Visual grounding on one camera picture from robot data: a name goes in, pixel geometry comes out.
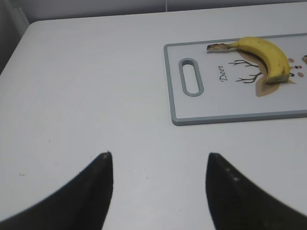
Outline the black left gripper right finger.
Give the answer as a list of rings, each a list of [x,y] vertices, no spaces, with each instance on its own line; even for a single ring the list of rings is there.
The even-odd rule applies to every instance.
[[[210,153],[206,196],[217,230],[305,230],[307,217],[268,194],[219,153]]]

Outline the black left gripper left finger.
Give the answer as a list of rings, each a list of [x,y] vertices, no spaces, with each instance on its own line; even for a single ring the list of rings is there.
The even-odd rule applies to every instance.
[[[113,193],[110,152],[99,154],[58,191],[0,223],[2,230],[101,230]]]

